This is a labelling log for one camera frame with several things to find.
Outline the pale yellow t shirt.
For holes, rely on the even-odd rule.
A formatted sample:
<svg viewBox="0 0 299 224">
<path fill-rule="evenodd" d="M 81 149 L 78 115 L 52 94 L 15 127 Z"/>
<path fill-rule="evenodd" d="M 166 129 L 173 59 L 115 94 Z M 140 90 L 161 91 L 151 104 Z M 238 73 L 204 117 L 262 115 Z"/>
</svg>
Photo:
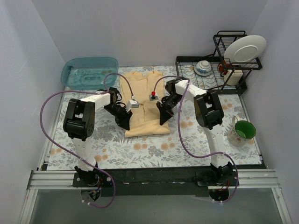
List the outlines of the pale yellow t shirt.
<svg viewBox="0 0 299 224">
<path fill-rule="evenodd" d="M 160 71 L 150 71 L 146 74 L 132 71 L 120 77 L 120 92 L 123 103 L 131 99 L 133 93 L 139 103 L 138 108 L 133 108 L 130 118 L 130 130 L 125 132 L 125 137 L 139 137 L 148 135 L 169 134 L 170 128 L 167 123 L 160 125 L 159 109 L 156 101 L 150 101 L 150 94 L 155 91 L 160 98 L 164 96 L 164 80 Z"/>
</svg>

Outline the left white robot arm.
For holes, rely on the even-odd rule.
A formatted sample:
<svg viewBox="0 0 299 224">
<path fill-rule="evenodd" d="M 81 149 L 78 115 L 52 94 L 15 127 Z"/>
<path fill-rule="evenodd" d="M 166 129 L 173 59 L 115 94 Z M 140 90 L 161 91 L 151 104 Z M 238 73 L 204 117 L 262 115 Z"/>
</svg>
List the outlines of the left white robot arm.
<svg viewBox="0 0 299 224">
<path fill-rule="evenodd" d="M 130 118 L 133 115 L 131 109 L 138 106 L 134 99 L 126 104 L 119 101 L 121 96 L 118 89 L 111 87 L 108 91 L 98 90 L 93 95 L 82 99 L 72 98 L 67 106 L 63 129 L 71 138 L 75 152 L 79 156 L 79 165 L 75 167 L 80 180 L 88 186 L 96 186 L 99 174 L 95 172 L 97 164 L 92 156 L 92 139 L 95 128 L 95 113 L 103 108 L 115 118 L 116 124 L 125 129 L 130 129 Z"/>
</svg>

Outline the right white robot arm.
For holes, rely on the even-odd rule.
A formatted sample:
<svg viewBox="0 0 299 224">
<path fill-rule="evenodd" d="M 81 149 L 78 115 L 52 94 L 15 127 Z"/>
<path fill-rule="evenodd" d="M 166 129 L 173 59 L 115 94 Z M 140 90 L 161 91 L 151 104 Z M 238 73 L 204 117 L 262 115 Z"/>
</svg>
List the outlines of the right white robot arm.
<svg viewBox="0 0 299 224">
<path fill-rule="evenodd" d="M 193 102 L 196 121 L 204 130 L 210 153 L 204 156 L 193 155 L 183 142 L 180 124 L 178 124 L 178 135 L 181 145 L 191 157 L 197 159 L 210 157 L 210 178 L 212 182 L 219 186 L 224 184 L 233 173 L 234 162 L 230 156 L 223 151 L 223 149 L 225 149 L 222 137 L 222 119 L 224 118 L 224 112 L 218 94 L 191 84 L 190 80 L 185 77 L 178 77 L 168 81 L 165 85 L 165 90 L 169 93 L 168 96 L 159 98 L 155 91 L 153 91 L 150 96 L 150 99 L 157 100 L 156 105 L 159 109 L 159 124 L 163 125 L 174 116 L 173 108 L 177 104 L 179 104 L 179 122 L 183 100 L 186 98 Z"/>
</svg>

